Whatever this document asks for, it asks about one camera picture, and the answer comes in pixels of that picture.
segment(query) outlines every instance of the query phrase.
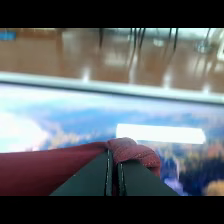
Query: red cloth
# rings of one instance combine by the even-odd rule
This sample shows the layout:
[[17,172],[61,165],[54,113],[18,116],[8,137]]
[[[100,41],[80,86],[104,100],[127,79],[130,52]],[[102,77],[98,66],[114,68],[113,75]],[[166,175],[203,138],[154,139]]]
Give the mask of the red cloth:
[[115,163],[137,159],[159,175],[159,158],[132,139],[113,139],[65,149],[0,154],[0,196],[47,196],[107,148]]

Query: blue object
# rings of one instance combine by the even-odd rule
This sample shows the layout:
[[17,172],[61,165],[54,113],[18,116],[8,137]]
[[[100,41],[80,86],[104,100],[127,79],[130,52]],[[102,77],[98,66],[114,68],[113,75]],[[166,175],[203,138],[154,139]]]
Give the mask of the blue object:
[[13,31],[0,31],[0,40],[15,40],[16,32]]

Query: landscape picture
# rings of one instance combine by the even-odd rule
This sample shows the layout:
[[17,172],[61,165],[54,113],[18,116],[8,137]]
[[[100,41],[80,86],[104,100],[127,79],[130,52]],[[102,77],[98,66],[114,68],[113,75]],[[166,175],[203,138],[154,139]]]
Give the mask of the landscape picture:
[[138,143],[160,156],[161,180],[179,195],[224,191],[222,105],[7,84],[0,102],[0,153],[107,141],[122,123],[200,128],[204,144]]

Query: wooden floor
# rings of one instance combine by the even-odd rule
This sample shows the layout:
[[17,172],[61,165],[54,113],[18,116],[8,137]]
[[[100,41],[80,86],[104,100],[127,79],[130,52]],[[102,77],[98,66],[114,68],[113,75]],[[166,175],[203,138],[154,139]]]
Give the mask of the wooden floor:
[[20,36],[0,42],[0,71],[223,93],[224,62],[193,45],[179,41],[173,53],[172,41],[156,47],[146,39],[139,51],[128,36],[106,35],[100,49],[98,33],[88,29],[57,38]]

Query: shiny floor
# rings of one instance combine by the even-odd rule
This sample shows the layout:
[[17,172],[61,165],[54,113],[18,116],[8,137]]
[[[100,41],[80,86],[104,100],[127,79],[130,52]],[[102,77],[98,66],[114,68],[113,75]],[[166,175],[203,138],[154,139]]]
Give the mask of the shiny floor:
[[128,84],[224,92],[224,62],[216,52],[202,55],[193,41],[157,47],[145,39],[134,50],[130,36],[106,34],[99,48],[98,32],[69,30],[62,36],[25,37],[0,42],[0,71],[73,77]]

